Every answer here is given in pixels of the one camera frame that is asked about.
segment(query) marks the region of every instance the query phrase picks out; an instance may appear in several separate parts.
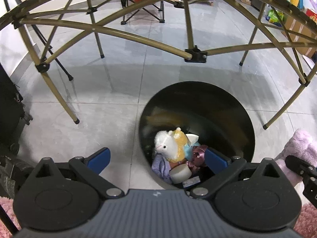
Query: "cardboard box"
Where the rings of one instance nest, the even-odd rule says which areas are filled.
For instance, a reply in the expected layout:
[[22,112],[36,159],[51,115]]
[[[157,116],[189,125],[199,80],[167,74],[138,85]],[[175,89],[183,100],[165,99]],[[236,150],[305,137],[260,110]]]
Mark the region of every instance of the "cardboard box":
[[[303,24],[301,24],[300,22],[296,21],[295,19],[293,19],[292,17],[288,16],[285,22],[285,27],[289,30],[292,31],[296,31],[298,33],[304,34],[306,36],[309,36],[313,39],[317,39],[317,37],[315,36],[315,34],[313,34],[306,26],[304,26]],[[293,42],[309,42],[307,39],[300,37],[300,36],[296,36],[294,34],[289,34],[291,37],[291,40]],[[312,48],[312,47],[296,47],[296,50],[301,54],[301,55],[305,55],[309,58],[311,58],[314,54],[314,52],[316,51],[316,48]]]

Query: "black trash can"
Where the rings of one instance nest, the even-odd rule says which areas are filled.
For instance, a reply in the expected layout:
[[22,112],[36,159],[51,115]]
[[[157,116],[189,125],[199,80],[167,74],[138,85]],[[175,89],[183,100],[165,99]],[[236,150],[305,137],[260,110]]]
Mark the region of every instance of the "black trash can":
[[[227,157],[238,155],[251,162],[255,134],[246,110],[227,91],[203,82],[181,82],[156,93],[145,106],[139,123],[139,141],[152,165],[154,137],[161,130],[180,127],[199,136],[207,145]],[[201,181],[213,173],[205,171]]]

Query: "blue gripper pad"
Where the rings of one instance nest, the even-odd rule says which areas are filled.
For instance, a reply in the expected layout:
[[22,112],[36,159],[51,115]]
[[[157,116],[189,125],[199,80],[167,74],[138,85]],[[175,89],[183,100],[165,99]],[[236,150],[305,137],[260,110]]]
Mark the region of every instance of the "blue gripper pad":
[[85,165],[93,170],[96,174],[100,174],[103,169],[110,163],[110,149],[102,148],[91,156],[85,158]]
[[205,151],[205,164],[216,175],[231,164],[231,159],[215,149],[208,148]]

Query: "gray floor tile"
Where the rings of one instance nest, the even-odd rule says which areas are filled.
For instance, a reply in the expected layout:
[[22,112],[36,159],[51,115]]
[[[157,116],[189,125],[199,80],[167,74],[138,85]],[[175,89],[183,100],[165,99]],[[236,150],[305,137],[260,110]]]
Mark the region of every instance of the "gray floor tile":
[[256,148],[253,162],[261,162],[264,157],[275,158],[293,136],[294,130],[287,113],[283,113],[267,130],[263,124],[272,118],[275,112],[247,110],[256,136]]
[[[225,35],[213,29],[194,30],[200,34],[202,47],[212,47],[217,40],[222,44],[240,43],[243,37]],[[185,26],[181,24],[152,24],[150,38],[184,49],[187,45]],[[246,109],[275,110],[283,106],[281,96],[262,60],[251,51],[243,67],[238,62],[243,52],[209,56],[206,64],[186,63],[182,58],[149,47],[146,53],[139,104],[162,88],[181,81],[203,81],[217,85],[234,95]]]
[[[243,6],[257,17],[258,12],[254,8]],[[96,21],[120,8],[119,2],[103,6],[95,14]],[[157,13],[151,6],[147,9]],[[214,6],[194,4],[190,5],[190,10],[194,43],[201,50],[248,43],[253,24],[226,3],[216,1]],[[65,20],[90,23],[90,17],[84,14],[67,15]],[[181,50],[187,48],[182,9],[165,3],[164,24],[144,11],[137,13],[126,25],[120,25],[121,20],[119,18],[106,27],[149,37]],[[40,26],[46,37],[51,28]],[[279,30],[270,30],[278,40],[286,41]],[[58,27],[52,42],[53,50],[56,51],[80,32]],[[31,35],[42,49],[38,38],[33,32]],[[288,109],[292,113],[283,113],[267,130],[262,128],[299,86],[297,75],[277,49],[250,51],[243,67],[240,67],[243,52],[210,56],[206,64],[196,64],[185,63],[175,55],[132,41],[103,34],[100,34],[100,39],[105,59],[100,59],[92,34],[58,57],[74,76],[74,81],[69,82],[55,62],[51,63],[48,71],[62,96],[76,111],[81,120],[79,125],[75,125],[61,105],[56,103],[56,98],[34,66],[30,66],[21,78],[18,83],[21,94],[34,116],[20,140],[20,156],[26,161],[35,163],[48,155],[56,161],[67,161],[107,146],[112,158],[101,176],[124,191],[129,187],[166,188],[166,184],[152,173],[142,155],[135,122],[138,123],[143,105],[160,89],[176,82],[193,80],[225,89],[248,110],[256,135],[254,162],[279,154],[294,129],[304,127],[317,137],[316,115],[312,115],[317,114],[315,78]],[[254,43],[262,42],[269,40],[258,31]],[[302,187],[296,189],[301,193]]]
[[[149,29],[150,26],[139,26],[135,32],[148,35]],[[59,34],[53,45],[59,47],[73,36],[73,32]],[[48,73],[53,82],[67,102],[137,104],[146,46],[106,35],[100,35],[100,40],[104,59],[90,34],[58,57],[74,80],[69,82],[52,62]],[[56,102],[33,66],[18,86],[27,102]]]
[[303,113],[288,113],[294,130],[304,129],[317,140],[317,115]]
[[[290,56],[294,59],[294,54],[291,50],[287,49]],[[284,103],[294,94],[300,86],[298,82],[298,75],[292,69],[291,65],[286,61],[284,56],[276,49],[264,49],[257,52],[262,58],[263,63],[266,65],[274,83],[276,84]],[[301,55],[299,58],[302,62],[303,70],[308,74],[307,64],[304,62]],[[316,114],[317,99],[315,90],[317,88],[316,76],[312,79],[310,85],[305,88],[302,94],[293,102],[288,108],[288,112],[292,113],[312,113]]]
[[130,189],[163,189],[169,188],[168,184],[160,180],[145,160],[138,140],[138,123],[144,106],[138,106],[137,127],[134,134],[133,156],[131,164]]
[[111,150],[109,166],[101,176],[127,190],[130,179],[135,105],[70,104],[76,125],[58,103],[26,103],[34,120],[20,138],[19,156],[34,164],[50,156],[56,162],[88,156],[102,147]]

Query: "black plastic joint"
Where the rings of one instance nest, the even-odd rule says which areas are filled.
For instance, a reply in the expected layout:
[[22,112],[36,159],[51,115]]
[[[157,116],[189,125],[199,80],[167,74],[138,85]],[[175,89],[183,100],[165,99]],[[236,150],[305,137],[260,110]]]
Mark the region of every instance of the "black plastic joint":
[[90,12],[88,12],[88,13],[86,13],[86,14],[92,14],[92,13],[94,13],[94,12],[97,11],[97,7],[90,7],[90,8],[88,8],[88,9],[90,10]]
[[301,81],[300,78],[298,78],[298,82],[299,82],[301,85],[307,87],[307,86],[310,84],[310,81],[307,80],[307,75],[306,75],[306,73],[304,73],[304,79],[306,80],[306,83],[305,83],[305,84]]
[[175,8],[183,9],[184,8],[184,3],[183,2],[178,2],[176,1],[174,4]]
[[12,25],[14,26],[14,29],[18,29],[19,27],[21,27],[22,25],[20,24],[20,21],[17,17],[13,16],[12,17]]
[[193,55],[191,59],[185,59],[185,62],[199,62],[206,63],[207,61],[207,52],[200,51],[197,46],[193,49],[185,49],[185,52]]
[[50,64],[49,63],[40,63],[39,65],[35,65],[36,69],[40,73],[45,73],[49,70]]

